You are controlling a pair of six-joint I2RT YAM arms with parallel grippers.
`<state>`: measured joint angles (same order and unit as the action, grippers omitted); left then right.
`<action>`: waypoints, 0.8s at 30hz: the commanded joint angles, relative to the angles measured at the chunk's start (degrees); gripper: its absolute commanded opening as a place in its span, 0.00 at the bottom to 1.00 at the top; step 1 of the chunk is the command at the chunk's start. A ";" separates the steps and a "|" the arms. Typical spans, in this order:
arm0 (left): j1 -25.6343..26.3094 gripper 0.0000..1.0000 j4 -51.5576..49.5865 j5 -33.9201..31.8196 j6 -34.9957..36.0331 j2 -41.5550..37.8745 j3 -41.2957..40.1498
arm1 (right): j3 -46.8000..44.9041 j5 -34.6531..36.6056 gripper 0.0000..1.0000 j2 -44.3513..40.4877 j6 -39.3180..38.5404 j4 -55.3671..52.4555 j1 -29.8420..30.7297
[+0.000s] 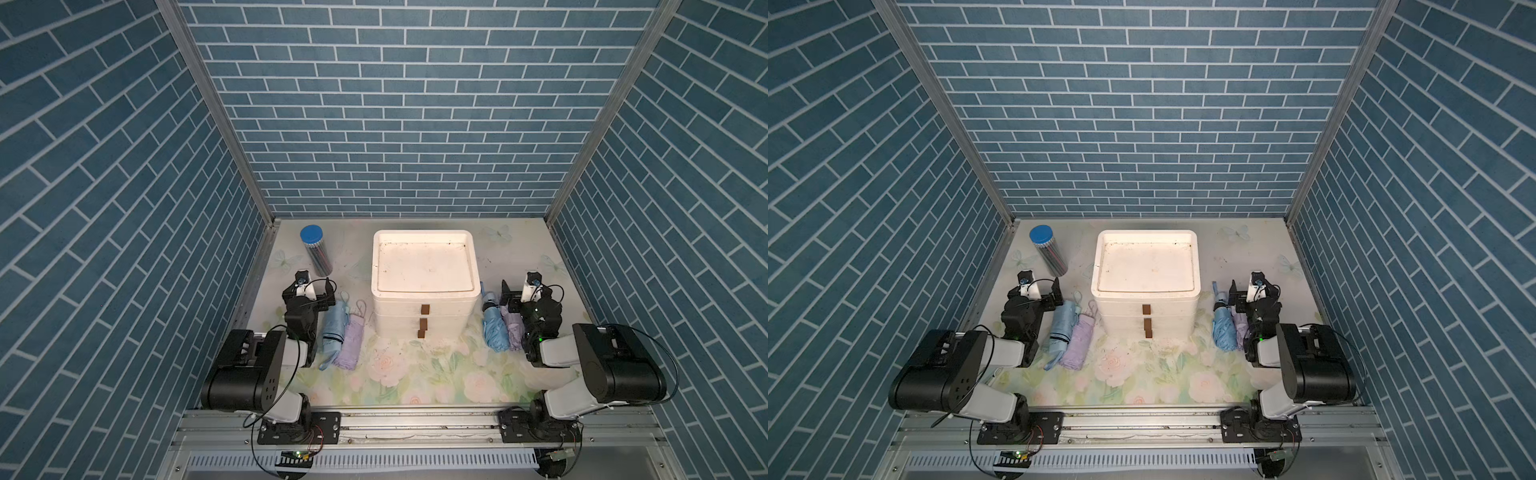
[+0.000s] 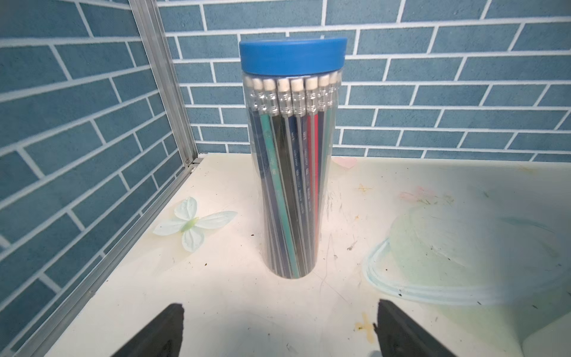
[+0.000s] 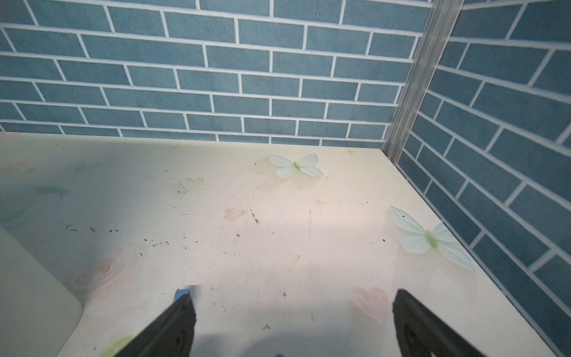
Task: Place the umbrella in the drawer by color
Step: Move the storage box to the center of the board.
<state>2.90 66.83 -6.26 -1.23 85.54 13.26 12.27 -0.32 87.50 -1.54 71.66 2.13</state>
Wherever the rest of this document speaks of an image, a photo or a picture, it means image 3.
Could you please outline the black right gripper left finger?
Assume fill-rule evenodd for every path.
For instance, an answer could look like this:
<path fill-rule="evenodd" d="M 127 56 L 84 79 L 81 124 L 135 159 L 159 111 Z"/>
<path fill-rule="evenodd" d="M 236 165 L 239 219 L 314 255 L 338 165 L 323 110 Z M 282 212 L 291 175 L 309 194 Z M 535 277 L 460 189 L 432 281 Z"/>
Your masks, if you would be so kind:
<path fill-rule="evenodd" d="M 173 303 L 116 356 L 189 356 L 196 311 L 190 293 L 175 293 Z"/>

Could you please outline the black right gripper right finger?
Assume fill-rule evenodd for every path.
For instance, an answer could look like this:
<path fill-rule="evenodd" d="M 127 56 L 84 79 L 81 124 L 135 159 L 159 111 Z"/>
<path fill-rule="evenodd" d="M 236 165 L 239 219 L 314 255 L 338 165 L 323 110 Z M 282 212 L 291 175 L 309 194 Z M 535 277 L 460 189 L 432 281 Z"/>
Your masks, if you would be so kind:
<path fill-rule="evenodd" d="M 402 356 L 484 355 L 404 289 L 393 302 L 396 338 Z"/>

